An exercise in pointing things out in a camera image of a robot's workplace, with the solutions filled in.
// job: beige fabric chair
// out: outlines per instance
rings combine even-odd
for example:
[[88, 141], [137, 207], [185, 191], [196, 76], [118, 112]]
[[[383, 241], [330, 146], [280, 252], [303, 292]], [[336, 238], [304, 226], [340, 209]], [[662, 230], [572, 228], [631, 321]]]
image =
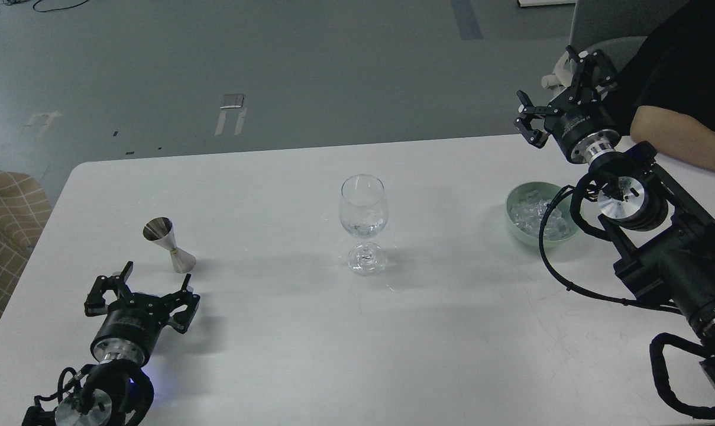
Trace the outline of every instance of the beige fabric chair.
[[51, 211], [36, 180], [0, 171], [0, 317]]

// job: wine glass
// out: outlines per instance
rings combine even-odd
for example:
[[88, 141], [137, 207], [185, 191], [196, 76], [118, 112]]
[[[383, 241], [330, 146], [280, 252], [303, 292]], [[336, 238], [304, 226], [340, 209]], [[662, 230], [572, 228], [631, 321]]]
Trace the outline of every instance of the wine glass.
[[[355, 175], [341, 186], [339, 220], [350, 234], [363, 240], [373, 238], [386, 227], [389, 206], [384, 183], [371, 175]], [[362, 275], [373, 275], [386, 267], [386, 253], [367, 241], [354, 246], [347, 257], [350, 269]]]

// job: metal jigger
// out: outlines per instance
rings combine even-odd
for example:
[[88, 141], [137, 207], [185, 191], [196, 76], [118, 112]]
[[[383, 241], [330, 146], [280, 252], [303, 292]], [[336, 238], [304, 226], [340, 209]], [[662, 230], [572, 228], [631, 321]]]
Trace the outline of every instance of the metal jigger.
[[170, 251], [170, 261], [177, 273], [187, 273], [197, 264], [197, 259], [186, 251], [176, 247], [173, 235], [173, 223], [168, 218], [155, 218], [147, 222], [142, 230], [147, 241]]

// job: metal cylinder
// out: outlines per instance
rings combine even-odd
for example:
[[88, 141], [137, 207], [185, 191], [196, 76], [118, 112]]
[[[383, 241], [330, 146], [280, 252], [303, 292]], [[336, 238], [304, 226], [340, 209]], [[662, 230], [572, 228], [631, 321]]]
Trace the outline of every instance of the metal cylinder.
[[157, 319], [147, 312], [115, 309], [102, 323], [90, 351], [99, 362], [125, 358], [141, 367], [149, 361], [161, 329]]

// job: white table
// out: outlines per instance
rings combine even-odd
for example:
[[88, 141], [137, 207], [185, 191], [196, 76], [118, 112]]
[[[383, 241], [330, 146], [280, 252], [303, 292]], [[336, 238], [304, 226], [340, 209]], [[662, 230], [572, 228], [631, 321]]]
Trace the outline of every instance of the white table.
[[[715, 175], [660, 162], [715, 216]], [[690, 423], [657, 397], [648, 354], [663, 331], [695, 340], [686, 321], [564, 291], [505, 229], [509, 189], [584, 172], [519, 135], [82, 164], [0, 322], [0, 425], [92, 361], [104, 317], [82, 302], [97, 275], [133, 260], [133, 291], [179, 288], [141, 235], [157, 216], [197, 256], [202, 300], [144, 369], [145, 425]], [[344, 264], [355, 240], [338, 197], [355, 173], [387, 188], [376, 241], [390, 265], [374, 277]], [[551, 257], [577, 283], [630, 296], [609, 243], [579, 235]], [[666, 354], [679, 397], [715, 405], [697, 359]]]

